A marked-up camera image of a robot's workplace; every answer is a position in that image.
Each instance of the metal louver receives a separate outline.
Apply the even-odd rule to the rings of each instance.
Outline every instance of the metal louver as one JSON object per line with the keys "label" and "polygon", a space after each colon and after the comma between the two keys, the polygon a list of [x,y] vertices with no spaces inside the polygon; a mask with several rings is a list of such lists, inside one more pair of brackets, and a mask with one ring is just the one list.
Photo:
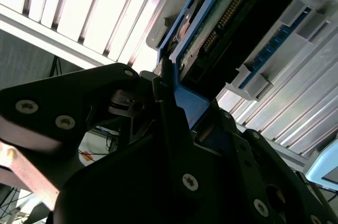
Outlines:
{"label": "metal louver", "polygon": [[122,62],[152,70],[157,52],[146,38],[163,1],[0,0],[0,29],[85,69]]}

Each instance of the blue connector strip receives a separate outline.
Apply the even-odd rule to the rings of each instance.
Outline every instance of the blue connector strip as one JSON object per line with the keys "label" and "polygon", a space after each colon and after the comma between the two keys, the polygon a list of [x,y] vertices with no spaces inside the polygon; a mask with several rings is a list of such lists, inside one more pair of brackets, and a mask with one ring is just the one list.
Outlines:
{"label": "blue connector strip", "polygon": [[[210,102],[206,98],[192,92],[191,90],[181,85],[180,71],[179,71],[180,58],[183,55],[189,42],[194,37],[194,34],[200,27],[201,23],[207,16],[209,10],[215,3],[215,1],[216,0],[205,0],[204,1],[195,19],[190,25],[184,39],[178,44],[175,51],[170,56],[170,59],[172,60],[173,66],[174,66],[174,93],[175,93],[176,103],[179,107],[184,109],[190,128],[192,128],[195,125],[195,123],[198,121],[198,119],[203,115],[203,113],[208,108]],[[169,34],[163,41],[161,47],[159,48],[158,62],[160,61],[162,57],[162,50],[166,46],[167,42],[169,42],[169,40],[173,37],[175,29],[177,28],[177,26],[180,24],[180,22],[182,21],[184,17],[184,12],[191,5],[192,2],[193,0],[188,0],[186,5],[182,9],[180,15],[178,16],[177,20],[175,21],[173,27],[169,31]]]}
{"label": "blue connector strip", "polygon": [[275,33],[275,35],[269,40],[269,42],[258,52],[253,62],[247,65],[251,71],[249,76],[242,82],[239,89],[243,89],[249,81],[256,75],[256,73],[262,68],[262,66],[271,58],[271,56],[277,51],[277,49],[285,42],[285,40],[291,35],[291,33],[300,25],[305,17],[311,12],[311,9],[307,7],[304,12],[295,20],[290,26],[283,25]]}

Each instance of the cable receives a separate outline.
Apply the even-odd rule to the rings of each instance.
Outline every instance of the cable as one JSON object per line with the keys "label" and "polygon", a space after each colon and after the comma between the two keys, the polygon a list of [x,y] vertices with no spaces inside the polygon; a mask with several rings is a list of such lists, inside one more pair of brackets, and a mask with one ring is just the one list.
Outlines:
{"label": "cable", "polygon": [[55,69],[57,71],[57,76],[59,76],[58,65],[55,67]]}
{"label": "cable", "polygon": [[60,74],[62,75],[61,62],[60,62],[60,58],[59,57],[58,57],[58,61],[59,61]]}
{"label": "cable", "polygon": [[7,209],[8,209],[8,207],[10,206],[10,204],[13,203],[13,198],[14,198],[15,194],[17,193],[17,190],[16,190],[16,189],[14,190],[14,188],[12,188],[12,192],[13,192],[13,191],[14,191],[14,193],[13,193],[13,196],[12,196],[10,202],[9,202],[8,204],[5,204],[5,205],[1,206],[1,208],[4,207],[4,206],[6,206],[6,209],[5,209],[4,212],[1,214],[0,220],[1,220],[2,218],[6,217],[7,215],[10,214],[10,213],[7,213]]}
{"label": "cable", "polygon": [[334,200],[336,197],[337,197],[337,194],[334,195],[332,198],[330,198],[330,199],[328,200],[328,203],[330,203],[330,202],[331,202],[332,200]]}
{"label": "cable", "polygon": [[110,146],[111,146],[111,141],[110,141],[110,144],[108,144],[108,134],[107,134],[107,137],[106,137],[106,150],[109,152],[109,149],[110,149]]}
{"label": "cable", "polygon": [[10,202],[10,203],[4,204],[4,205],[3,205],[3,206],[1,206],[1,207],[4,207],[4,206],[6,206],[6,205],[8,205],[8,204],[11,204],[11,203],[14,203],[14,202],[16,202],[16,201],[18,201],[18,200],[21,200],[21,199],[27,198],[28,196],[30,196],[30,195],[32,195],[32,194],[33,194],[33,192],[31,192],[30,194],[27,194],[26,196],[23,196],[23,197],[21,197],[21,198],[19,198],[19,199],[13,200],[13,201],[12,201],[12,202]]}

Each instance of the black cable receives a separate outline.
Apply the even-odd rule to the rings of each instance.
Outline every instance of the black cable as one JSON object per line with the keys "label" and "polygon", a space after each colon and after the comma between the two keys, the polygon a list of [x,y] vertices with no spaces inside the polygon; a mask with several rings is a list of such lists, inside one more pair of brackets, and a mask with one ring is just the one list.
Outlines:
{"label": "black cable", "polygon": [[33,194],[33,192],[31,192],[30,194],[27,194],[26,196],[23,196],[23,197],[21,197],[21,198],[19,198],[19,199],[13,200],[13,201],[12,201],[12,202],[10,202],[10,203],[4,204],[4,205],[3,205],[3,206],[1,206],[1,207],[4,207],[4,206],[6,206],[6,205],[8,205],[8,204],[11,204],[11,203],[14,203],[14,202],[16,202],[16,201],[18,201],[18,200],[21,200],[21,199],[27,198],[28,196],[30,196],[30,195],[32,195],[32,194]]}
{"label": "black cable", "polygon": [[[33,192],[31,192],[30,194],[27,194],[26,196],[23,196],[23,197],[21,197],[21,198],[19,198],[19,199],[13,200],[13,201],[11,201],[10,203],[5,204],[5,205],[9,205],[9,204],[14,203],[14,202],[16,202],[16,201],[18,201],[18,200],[27,198],[28,196],[30,196],[30,195],[32,195],[32,194],[33,194]],[[12,211],[10,211],[9,213],[7,213],[4,217],[0,217],[0,220],[1,220],[2,218],[5,218],[7,215],[11,214],[12,212],[14,212],[15,209],[16,209],[16,208],[14,208]]]}
{"label": "black cable", "polygon": [[4,207],[4,206],[6,206],[6,209],[5,209],[4,212],[1,214],[0,220],[1,220],[2,218],[6,217],[7,215],[10,214],[10,213],[7,213],[7,209],[8,209],[8,207],[10,206],[10,204],[13,202],[13,198],[14,198],[15,194],[17,193],[17,190],[16,190],[16,189],[14,190],[14,188],[12,188],[12,192],[13,192],[13,191],[14,191],[14,193],[13,193],[13,196],[12,196],[10,202],[9,202],[8,204],[5,204],[5,205],[1,206],[1,208]]}
{"label": "black cable", "polygon": [[332,198],[330,198],[330,199],[328,200],[328,203],[330,203],[330,202],[331,202],[332,200],[334,200],[336,197],[337,197],[337,194],[334,195]]}
{"label": "black cable", "polygon": [[107,134],[107,136],[106,136],[106,150],[109,152],[110,146],[111,146],[111,141],[110,141],[110,144],[108,144],[108,136],[109,136],[109,134]]}
{"label": "black cable", "polygon": [[61,62],[60,62],[60,58],[59,57],[58,57],[58,62],[59,62],[59,68],[60,68],[60,75],[62,75]]}
{"label": "black cable", "polygon": [[57,71],[57,76],[59,76],[58,65],[55,67],[55,70]]}
{"label": "black cable", "polygon": [[58,57],[54,56],[53,63],[52,63],[52,68],[51,68],[51,71],[49,73],[49,77],[53,77],[54,76],[55,68],[57,67],[57,61],[58,61]]}

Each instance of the circuit board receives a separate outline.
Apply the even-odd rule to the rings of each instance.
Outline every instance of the circuit board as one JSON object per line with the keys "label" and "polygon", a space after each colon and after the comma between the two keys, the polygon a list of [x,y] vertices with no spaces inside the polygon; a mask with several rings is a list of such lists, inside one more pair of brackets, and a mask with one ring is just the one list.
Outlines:
{"label": "circuit board", "polygon": [[208,13],[208,16],[205,18],[204,22],[201,24],[193,39],[189,43],[186,51],[182,55],[180,70],[188,64],[189,58],[198,53],[201,48],[204,48],[204,51],[208,52],[208,48],[212,45],[212,40],[216,35],[216,33],[212,33],[214,27],[219,23],[221,24],[225,12],[227,10],[231,10],[230,7],[234,3],[236,3],[236,0],[217,0],[215,2]]}

